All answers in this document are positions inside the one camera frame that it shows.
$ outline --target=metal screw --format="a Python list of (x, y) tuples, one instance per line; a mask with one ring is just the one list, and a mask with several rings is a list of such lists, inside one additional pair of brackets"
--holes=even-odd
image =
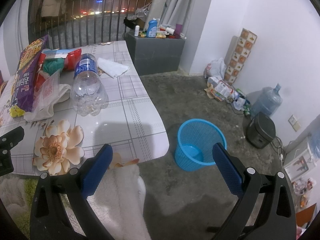
[(279, 172), (278, 172), (278, 176), (279, 176), (281, 179), (283, 179), (283, 178), (284, 178), (283, 172), (279, 171)]
[(71, 175), (75, 175), (75, 174), (78, 173), (78, 169), (77, 169), (77, 168), (72, 168), (72, 169), (69, 171), (69, 173), (70, 173)]
[(249, 167), (249, 168), (247, 168), (247, 172), (250, 174), (255, 174), (256, 171), (254, 168)]
[(47, 176), (48, 176), (48, 173), (43, 172), (43, 173), (41, 173), (40, 178), (45, 179)]

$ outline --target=blue gripper pad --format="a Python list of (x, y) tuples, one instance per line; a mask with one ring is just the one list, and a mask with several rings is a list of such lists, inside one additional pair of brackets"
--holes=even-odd
[(225, 149), (216, 143), (212, 148), (212, 157), (224, 179), (230, 192), (237, 195), (238, 198), (243, 196), (242, 176), (238, 173), (229, 157), (225, 153)]
[(84, 199), (94, 194), (112, 158), (112, 147), (105, 144), (95, 157), (87, 159), (80, 167), (84, 173), (81, 177), (81, 195)]

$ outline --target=bottle label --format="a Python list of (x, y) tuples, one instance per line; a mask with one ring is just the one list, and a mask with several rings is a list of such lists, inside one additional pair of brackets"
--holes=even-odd
[(149, 37), (155, 37), (157, 34), (157, 27), (152, 27), (149, 31)]
[(98, 73), (97, 64), (95, 63), (95, 61), (90, 58), (80, 60), (79, 63), (76, 65), (75, 77), (81, 72), (88, 70)]

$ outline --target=plastic basket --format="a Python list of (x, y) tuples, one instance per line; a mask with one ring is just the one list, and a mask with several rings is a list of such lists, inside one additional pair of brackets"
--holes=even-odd
[(218, 127), (203, 119), (190, 119), (179, 128), (174, 159), (185, 171), (215, 165), (212, 147), (218, 142), (227, 149), (226, 138)]

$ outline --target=basket rim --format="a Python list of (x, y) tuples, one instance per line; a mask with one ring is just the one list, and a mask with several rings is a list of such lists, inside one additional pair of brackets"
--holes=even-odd
[(182, 150), (182, 152), (190, 159), (192, 160), (193, 162), (195, 163), (198, 163), (198, 164), (201, 164), (201, 165), (205, 165), (205, 166), (211, 166), (211, 165), (215, 165), (216, 163), (215, 162), (209, 162), (209, 163), (205, 163), (205, 162), (200, 162), (198, 160), (196, 160), (195, 158), (192, 158), (188, 153), (186, 153), (184, 150), (183, 150), (183, 147), (182, 147), (182, 143), (181, 143), (181, 140), (180, 140), (180, 135), (181, 135), (181, 130), (183, 129), (183, 127), (185, 125), (187, 125), (188, 123), (190, 122), (203, 122), (203, 123), (206, 123), (210, 126), (212, 126), (213, 128), (215, 128), (215, 130), (218, 131), (218, 133), (220, 134), (220, 136), (222, 137), (222, 140), (223, 140), (223, 146), (224, 148), (227, 150), (227, 141), (226, 141), (226, 138), (224, 137), (223, 133), (221, 132), (221, 130), (216, 126), (214, 125), (213, 123), (207, 121), (207, 120), (204, 120), (204, 119), (199, 119), (199, 118), (194, 118), (194, 119), (189, 119), (187, 121), (185, 121), (179, 128), (178, 130), (178, 144), (179, 144), (179, 147), (180, 149)]

